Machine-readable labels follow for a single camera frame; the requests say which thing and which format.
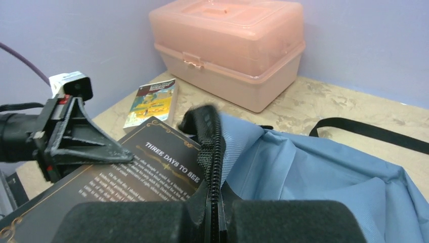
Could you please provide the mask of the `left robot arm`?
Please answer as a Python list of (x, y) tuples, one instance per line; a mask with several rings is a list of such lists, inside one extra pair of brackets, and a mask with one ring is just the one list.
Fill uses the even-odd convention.
[(1, 162), (37, 161), (56, 183), (82, 165), (131, 163), (134, 155), (88, 116), (81, 97), (1, 106)]

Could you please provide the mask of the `blue backpack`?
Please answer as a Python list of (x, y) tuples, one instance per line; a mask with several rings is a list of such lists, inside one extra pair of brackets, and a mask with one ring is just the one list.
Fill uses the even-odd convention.
[(329, 139), (220, 115), (222, 182), (247, 200), (334, 200), (368, 242), (428, 242), (428, 202), (405, 169)]

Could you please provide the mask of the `black book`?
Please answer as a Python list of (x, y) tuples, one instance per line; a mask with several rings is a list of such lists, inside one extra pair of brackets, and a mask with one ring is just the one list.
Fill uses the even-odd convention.
[(90, 201), (186, 200), (201, 183), (200, 146), (151, 117), (121, 138), (130, 164), (76, 169), (1, 220), (1, 242), (50, 242), (64, 216)]

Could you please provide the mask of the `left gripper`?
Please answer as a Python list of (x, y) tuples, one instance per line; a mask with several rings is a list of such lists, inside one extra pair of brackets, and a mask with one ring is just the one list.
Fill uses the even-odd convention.
[(106, 134), (84, 110), (81, 97), (48, 99), (29, 132), (28, 142), (44, 179), (56, 183), (65, 165), (131, 163), (134, 155)]

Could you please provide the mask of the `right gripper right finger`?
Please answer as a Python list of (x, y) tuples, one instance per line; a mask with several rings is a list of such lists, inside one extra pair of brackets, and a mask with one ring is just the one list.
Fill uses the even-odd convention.
[(353, 213), (333, 200), (237, 200), (227, 242), (366, 242)]

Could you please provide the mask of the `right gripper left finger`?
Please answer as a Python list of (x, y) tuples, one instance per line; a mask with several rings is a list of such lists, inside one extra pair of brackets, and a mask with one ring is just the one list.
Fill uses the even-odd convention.
[(87, 202), (64, 217), (52, 242), (203, 242), (186, 203)]

